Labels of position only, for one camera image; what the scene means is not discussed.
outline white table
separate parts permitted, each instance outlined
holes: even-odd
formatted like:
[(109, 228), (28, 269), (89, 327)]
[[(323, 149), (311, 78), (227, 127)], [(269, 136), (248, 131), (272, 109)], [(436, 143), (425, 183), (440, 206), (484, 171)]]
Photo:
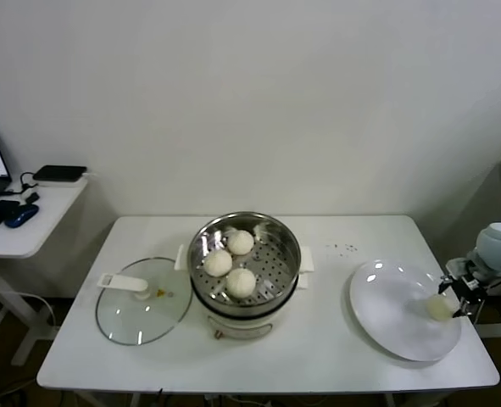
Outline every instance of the white table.
[[(81, 179), (71, 186), (56, 186), (52, 183), (49, 187), (37, 187), (36, 191), (40, 196), (36, 202), (40, 208), (37, 215), (16, 229), (0, 225), (0, 258), (25, 259), (37, 253), (73, 202), (81, 195), (86, 184), (87, 180)], [(19, 190), (19, 182), (15, 182), (10, 188)], [(0, 199), (17, 200), (16, 197)], [(13, 291), (13, 288), (0, 276), (0, 302), (4, 305), (0, 311), (0, 324), (9, 310), (30, 328), (12, 360), (13, 365), (23, 365), (35, 342), (53, 340), (58, 328), (46, 323), (49, 316), (47, 309), (37, 313), (20, 296), (5, 293), (10, 291)]]
[(178, 327), (139, 347), (97, 329), (98, 277), (151, 256), (174, 258), (209, 218), (125, 217), (111, 230), (44, 360), (43, 387), (152, 393), (390, 393), (487, 387), (499, 375), (469, 320), (437, 363), (401, 360), (365, 334), (347, 299), (349, 277), (371, 259), (398, 259), (442, 274), (406, 216), (282, 216), (312, 250), (309, 288), (294, 293), (278, 329), (254, 341), (216, 340), (195, 298)]

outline power cord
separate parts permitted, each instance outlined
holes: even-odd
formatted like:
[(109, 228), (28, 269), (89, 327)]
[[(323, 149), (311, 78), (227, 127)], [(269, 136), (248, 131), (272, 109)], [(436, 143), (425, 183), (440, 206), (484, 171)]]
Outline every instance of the power cord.
[(35, 172), (23, 172), (20, 174), (20, 191), (15, 191), (15, 190), (7, 190), (0, 192), (0, 197), (11, 197), (13, 195), (22, 195), (24, 192), (28, 191), (29, 189), (37, 187), (38, 184), (28, 184), (27, 182), (24, 182), (24, 177), (25, 176), (33, 176)]
[(40, 297), (40, 296), (35, 295), (35, 294), (30, 294), (30, 293), (20, 293), (18, 291), (0, 291), (0, 294), (14, 294), (14, 295), (20, 295), (22, 297), (30, 297), (30, 298), (37, 298), (37, 299), (39, 299), (40, 301), (42, 301), (47, 306), (48, 312), (50, 312), (50, 315), (53, 318), (53, 326), (58, 326), (58, 323), (56, 321), (56, 316), (54, 315), (53, 307), (43, 297)]

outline blue mouse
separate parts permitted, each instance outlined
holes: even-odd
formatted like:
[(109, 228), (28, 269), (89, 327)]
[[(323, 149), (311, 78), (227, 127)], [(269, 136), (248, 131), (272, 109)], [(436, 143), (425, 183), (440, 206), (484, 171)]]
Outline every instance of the blue mouse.
[(24, 225), (26, 221), (32, 218), (39, 211), (39, 207), (33, 203), (20, 205), (11, 212), (11, 215), (4, 221), (5, 226), (15, 228)]

